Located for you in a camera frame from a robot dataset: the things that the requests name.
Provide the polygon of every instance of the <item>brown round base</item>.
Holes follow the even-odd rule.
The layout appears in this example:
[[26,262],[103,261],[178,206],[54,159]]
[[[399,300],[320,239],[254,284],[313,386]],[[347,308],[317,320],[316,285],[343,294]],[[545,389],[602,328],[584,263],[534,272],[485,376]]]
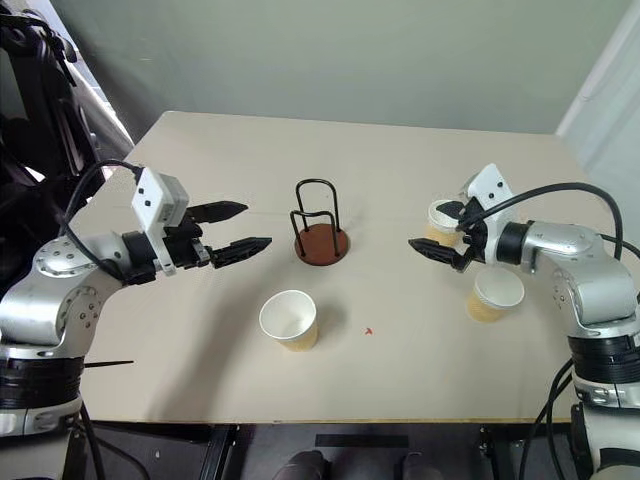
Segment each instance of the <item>brown round base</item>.
[[333,235],[331,225],[328,223],[317,223],[309,227],[309,231],[300,230],[300,239],[304,247],[305,255],[300,252],[298,241],[294,241],[298,258],[309,265],[324,267],[332,265],[344,258],[349,251],[349,237],[344,230],[336,232],[338,241],[338,256],[336,257],[333,248]]

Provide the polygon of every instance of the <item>beige table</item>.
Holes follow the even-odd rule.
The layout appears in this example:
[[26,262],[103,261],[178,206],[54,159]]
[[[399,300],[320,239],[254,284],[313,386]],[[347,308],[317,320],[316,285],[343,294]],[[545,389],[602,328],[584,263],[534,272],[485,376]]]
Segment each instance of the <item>beige table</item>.
[[[519,421],[537,415],[569,358],[560,320],[531,278],[523,277],[517,312],[476,323],[464,300],[481,266],[460,275],[407,245],[423,234],[430,201],[455,195],[489,162],[514,192],[583,179],[553,136],[170,112],[129,161],[177,176],[192,204],[250,206],[205,226],[207,243],[254,235],[273,243],[235,266],[159,275],[112,297],[88,360],[135,364],[85,372],[82,393],[96,419]],[[293,252],[288,212],[307,177],[334,182],[351,237],[348,256],[330,267]],[[310,209],[330,205],[314,188]],[[136,228],[132,192],[130,174],[118,171],[79,213],[79,230]],[[520,211],[612,230],[605,206],[584,193],[544,196]],[[285,350],[258,326],[265,300],[289,288],[319,308],[321,337],[307,353]],[[572,401],[559,399],[559,418]]]

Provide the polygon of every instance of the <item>yellow paper cup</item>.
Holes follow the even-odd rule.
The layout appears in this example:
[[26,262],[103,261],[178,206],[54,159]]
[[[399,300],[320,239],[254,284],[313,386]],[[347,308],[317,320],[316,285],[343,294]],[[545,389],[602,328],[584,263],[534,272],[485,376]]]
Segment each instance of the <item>yellow paper cup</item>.
[[524,298],[524,285],[518,276],[499,267],[484,268],[476,275],[467,300],[467,312],[479,322],[495,322]]
[[300,290],[280,292],[262,306],[260,328],[289,350],[309,350],[318,339],[316,305]]
[[456,232],[458,220],[437,210],[440,205],[450,201],[437,200],[429,205],[429,225],[425,235],[445,247],[454,247],[462,237],[462,232]]

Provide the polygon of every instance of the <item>white paper cup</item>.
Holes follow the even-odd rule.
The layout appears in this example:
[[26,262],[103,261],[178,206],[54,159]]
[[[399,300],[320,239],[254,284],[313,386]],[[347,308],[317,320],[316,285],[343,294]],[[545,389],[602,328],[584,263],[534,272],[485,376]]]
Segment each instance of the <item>white paper cup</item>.
[[277,293],[262,306],[260,327],[289,350],[304,352],[318,339],[316,305],[300,290]]
[[499,267],[487,267],[476,275],[467,300],[467,312],[479,322],[495,322],[524,298],[524,285],[518,276]]
[[437,200],[429,205],[429,224],[425,235],[445,247],[454,247],[462,237],[462,232],[456,231],[458,220],[437,210],[437,207],[450,201]]

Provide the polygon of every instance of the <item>wire handle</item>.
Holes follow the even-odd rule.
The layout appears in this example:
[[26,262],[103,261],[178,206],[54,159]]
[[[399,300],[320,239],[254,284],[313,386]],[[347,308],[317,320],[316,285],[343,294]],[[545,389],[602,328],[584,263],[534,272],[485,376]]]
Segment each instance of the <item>wire handle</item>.
[[300,238],[300,232],[298,231],[298,225],[296,224],[296,215],[300,215],[302,217],[302,221],[305,224],[305,230],[308,231],[307,227],[307,217],[320,217],[320,216],[328,216],[331,222],[331,235],[333,236],[333,251],[336,254],[336,257],[340,256],[340,251],[338,250],[338,238],[336,236],[336,221],[333,217],[333,214],[327,210],[323,210],[321,212],[301,212],[300,210],[293,210],[289,213],[289,218],[291,218],[291,225],[293,226],[293,231],[296,234],[296,242],[298,242],[298,246],[300,247],[300,256],[306,257],[307,253],[304,251],[304,246],[302,245],[302,239]]
[[[329,187],[331,189],[331,193],[333,194],[333,212],[335,215],[335,227],[334,227],[334,232],[339,232],[340,231],[340,217],[338,215],[338,193],[336,192],[336,187],[333,186],[333,184],[328,181],[328,180],[323,180],[322,178],[307,178],[305,180],[301,180],[298,182],[298,184],[296,185],[296,198],[298,199],[298,207],[300,208],[300,210],[297,213],[302,214],[302,223],[304,224],[304,231],[308,232],[309,231],[309,225],[307,225],[307,218],[306,217],[317,217],[318,215],[307,215],[304,214],[304,207],[302,206],[302,197],[300,196],[300,187],[302,187],[303,185],[306,185],[308,183],[322,183],[323,185],[326,185],[327,187]],[[318,212],[320,215],[325,215],[329,212],[323,211],[323,212]],[[335,239],[335,233],[333,235],[333,243],[336,244],[336,239]]]

